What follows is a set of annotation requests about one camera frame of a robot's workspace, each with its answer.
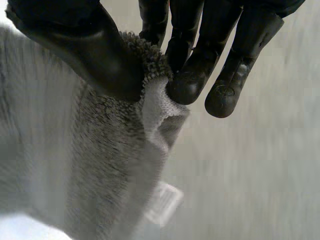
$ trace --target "towel label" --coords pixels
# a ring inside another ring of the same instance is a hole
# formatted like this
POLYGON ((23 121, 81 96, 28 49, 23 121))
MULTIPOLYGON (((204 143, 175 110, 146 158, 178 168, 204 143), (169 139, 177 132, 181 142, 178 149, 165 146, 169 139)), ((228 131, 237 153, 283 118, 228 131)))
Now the towel label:
POLYGON ((164 227, 182 201, 184 194, 163 181, 155 188, 145 216, 152 223, 164 227))

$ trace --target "fingertip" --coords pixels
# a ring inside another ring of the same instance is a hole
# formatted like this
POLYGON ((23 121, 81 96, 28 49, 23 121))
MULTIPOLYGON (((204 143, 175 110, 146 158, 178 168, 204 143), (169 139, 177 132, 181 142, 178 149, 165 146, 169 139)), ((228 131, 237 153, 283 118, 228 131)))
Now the fingertip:
POLYGON ((204 107, 205 110, 213 117, 223 119, 229 117, 235 110, 238 99, 229 91, 226 94, 227 86, 214 85, 209 94, 207 95, 204 107))
POLYGON ((169 97, 178 104, 193 104, 199 97, 202 86, 190 73, 178 74, 168 84, 169 97))

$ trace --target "microfiber towel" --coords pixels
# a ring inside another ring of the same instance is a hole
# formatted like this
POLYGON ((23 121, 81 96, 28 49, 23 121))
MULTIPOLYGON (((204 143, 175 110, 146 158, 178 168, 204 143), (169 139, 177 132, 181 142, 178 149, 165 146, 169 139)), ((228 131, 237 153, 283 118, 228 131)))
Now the microfiber towel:
POLYGON ((137 103, 99 96, 58 57, 0 27, 0 215, 25 213, 73 240, 127 240, 189 112, 170 100, 156 46, 137 103))

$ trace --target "gray surface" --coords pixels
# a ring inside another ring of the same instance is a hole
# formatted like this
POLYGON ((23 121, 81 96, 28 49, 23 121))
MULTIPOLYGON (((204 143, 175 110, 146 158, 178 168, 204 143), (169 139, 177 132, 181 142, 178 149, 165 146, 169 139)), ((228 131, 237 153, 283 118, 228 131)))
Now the gray surface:
MULTIPOLYGON (((109 2, 119 28, 139 32, 137 1, 109 2)), ((137 240, 320 239, 319 17, 318 0, 287 17, 262 51, 235 112, 216 119, 205 112, 204 100, 229 41, 163 173, 184 191, 184 203, 169 225, 145 225, 137 240)))

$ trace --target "hand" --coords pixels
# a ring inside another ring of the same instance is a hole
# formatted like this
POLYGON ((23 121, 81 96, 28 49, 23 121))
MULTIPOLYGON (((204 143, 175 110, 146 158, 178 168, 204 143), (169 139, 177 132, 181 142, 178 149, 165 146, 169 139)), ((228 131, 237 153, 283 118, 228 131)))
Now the hand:
POLYGON ((140 37, 161 46, 170 4, 173 30, 165 54, 175 77, 168 85, 168 94, 175 102, 189 105, 199 97, 239 19, 224 67, 205 100, 209 114, 225 118, 234 111, 261 50, 284 24, 282 18, 297 10, 303 2, 139 0, 143 20, 140 37), (193 50, 201 13, 199 39, 193 50))
POLYGON ((78 19, 84 14, 78 9, 90 12, 87 0, 34 2, 9 0, 6 14, 18 30, 63 59, 99 94, 130 102, 140 99, 142 64, 126 48, 114 21, 97 0, 97 6, 81 25, 77 25, 78 19), (21 15, 17 16, 10 3, 21 15), (76 13, 73 17, 71 12, 65 14, 69 10, 66 5, 76 13))

